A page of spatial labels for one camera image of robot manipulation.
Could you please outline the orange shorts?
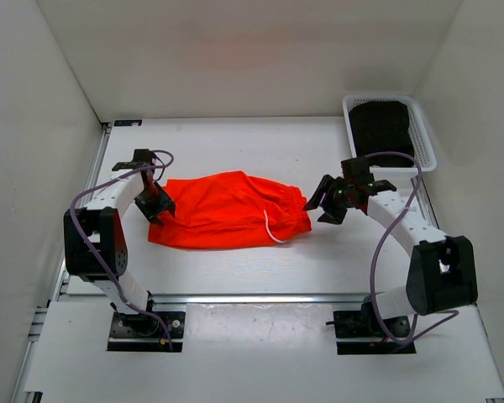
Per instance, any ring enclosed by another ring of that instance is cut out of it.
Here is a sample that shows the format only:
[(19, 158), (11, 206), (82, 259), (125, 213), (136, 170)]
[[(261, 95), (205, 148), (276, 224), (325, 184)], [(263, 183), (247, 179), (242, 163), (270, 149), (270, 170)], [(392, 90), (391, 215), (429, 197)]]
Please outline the orange shorts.
[(174, 214), (150, 224), (148, 241), (176, 249), (244, 249), (285, 243), (312, 230), (300, 189), (243, 171), (169, 179)]

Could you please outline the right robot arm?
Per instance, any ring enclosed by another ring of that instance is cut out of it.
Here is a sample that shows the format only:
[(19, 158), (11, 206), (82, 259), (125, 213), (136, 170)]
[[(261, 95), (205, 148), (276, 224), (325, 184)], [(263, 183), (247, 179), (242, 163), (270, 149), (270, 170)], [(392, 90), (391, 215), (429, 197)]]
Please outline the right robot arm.
[(333, 225), (342, 224), (348, 210), (359, 210), (385, 229), (382, 243), (394, 238), (410, 259), (405, 285), (379, 292), (375, 272), (380, 253), (374, 252), (370, 296), (360, 315), (363, 330), (378, 336), (391, 319), (453, 313), (475, 304), (478, 285), (472, 242), (427, 224), (412, 210), (410, 196), (404, 197), (388, 180), (374, 177), (368, 158), (344, 160), (341, 169), (339, 177), (323, 176), (305, 210), (322, 209), (319, 222)]

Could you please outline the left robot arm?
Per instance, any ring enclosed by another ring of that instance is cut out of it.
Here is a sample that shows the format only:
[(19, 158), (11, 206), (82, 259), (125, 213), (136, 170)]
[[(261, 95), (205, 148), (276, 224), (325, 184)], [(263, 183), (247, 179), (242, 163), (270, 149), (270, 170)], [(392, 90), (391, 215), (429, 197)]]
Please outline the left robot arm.
[(160, 317), (150, 307), (151, 294), (128, 271), (122, 218), (131, 206), (155, 225), (164, 214), (176, 215), (175, 202), (159, 183), (173, 162), (169, 151), (136, 149), (107, 181), (75, 196), (63, 218), (68, 274), (100, 289), (118, 314), (131, 315), (130, 326), (141, 336), (156, 332)]

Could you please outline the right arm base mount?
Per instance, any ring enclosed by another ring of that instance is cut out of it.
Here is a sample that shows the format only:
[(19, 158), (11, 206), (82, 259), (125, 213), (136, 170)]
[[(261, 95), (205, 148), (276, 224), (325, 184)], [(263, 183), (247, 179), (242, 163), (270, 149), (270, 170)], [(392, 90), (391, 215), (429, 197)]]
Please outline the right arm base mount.
[(366, 297), (359, 310), (333, 311), (327, 327), (334, 329), (337, 355), (415, 354), (414, 342), (395, 343), (379, 325), (370, 298)]

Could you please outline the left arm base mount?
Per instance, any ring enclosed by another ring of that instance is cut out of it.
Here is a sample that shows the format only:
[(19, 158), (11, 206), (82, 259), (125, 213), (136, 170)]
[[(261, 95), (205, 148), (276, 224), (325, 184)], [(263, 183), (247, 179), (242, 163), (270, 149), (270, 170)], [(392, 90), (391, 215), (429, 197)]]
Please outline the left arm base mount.
[(153, 301), (148, 308), (155, 319), (138, 312), (120, 313), (115, 304), (108, 331), (107, 351), (126, 353), (181, 353), (186, 327), (186, 309), (164, 310)]

